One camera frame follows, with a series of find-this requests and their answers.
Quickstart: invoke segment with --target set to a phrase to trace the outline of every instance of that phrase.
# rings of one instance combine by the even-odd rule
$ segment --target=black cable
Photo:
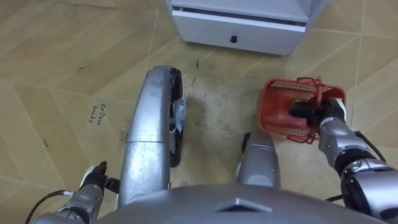
[[[40,199],[35,206],[33,206],[32,210],[30,211],[29,215],[26,218],[25,224],[29,224],[30,219],[32,219],[33,213],[35,213],[36,209],[40,206],[41,203],[43,203],[45,200],[49,199],[50,197],[58,196],[58,195],[63,195],[65,190],[58,190],[54,191],[52,193],[49,193],[48,195],[44,196],[42,199]]]
[[[328,198],[326,200],[328,202],[334,202],[334,201],[341,200],[341,199],[343,199],[343,195],[336,195],[336,196],[330,197],[330,198]]]
[[[387,162],[383,154],[381,154],[377,147],[374,146],[374,144],[372,144],[364,134],[362,134],[360,131],[355,131],[355,136],[361,138],[371,149],[373,149],[373,151],[377,154],[377,156],[379,156],[381,161]]]

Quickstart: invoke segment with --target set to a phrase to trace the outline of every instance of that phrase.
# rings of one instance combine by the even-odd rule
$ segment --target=red plastic basket
[[[333,85],[325,85],[317,78],[298,78],[288,80],[274,78],[269,80],[259,101],[259,125],[268,133],[281,134],[287,139],[312,144],[319,139],[317,127],[309,128],[307,120],[289,115],[289,108],[295,100],[308,101],[316,97],[320,106],[323,97],[341,98],[346,104],[345,91]]]

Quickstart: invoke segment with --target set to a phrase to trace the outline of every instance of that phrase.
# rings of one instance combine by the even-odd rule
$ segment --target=wooden floor
[[[181,43],[163,0],[2,0],[2,223],[23,223],[45,194],[76,189],[91,164],[107,160],[108,174],[119,177],[132,111],[154,65],[183,72],[188,112],[174,187],[234,181],[243,134],[256,128],[257,97],[272,77],[321,76],[343,87],[348,124],[398,166],[397,0],[335,0],[289,57]],[[316,144],[275,142],[283,188],[319,198],[340,192]],[[114,200],[107,192],[102,215]],[[64,202],[51,199],[38,213]]]

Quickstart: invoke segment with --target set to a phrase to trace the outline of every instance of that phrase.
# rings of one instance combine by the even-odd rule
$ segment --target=drawer handle
[[[238,37],[236,37],[235,35],[231,37],[231,43],[232,44],[236,44],[238,42]]]

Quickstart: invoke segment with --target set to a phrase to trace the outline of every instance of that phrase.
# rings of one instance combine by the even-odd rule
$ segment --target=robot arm
[[[105,175],[106,162],[88,169],[79,191],[72,194],[71,199],[55,213],[39,216],[34,224],[89,224],[97,219],[103,201],[104,188],[109,185]]]
[[[344,106],[329,99],[317,119],[319,149],[341,177],[346,207],[385,222],[398,220],[398,170],[376,159],[358,133],[347,127]]]

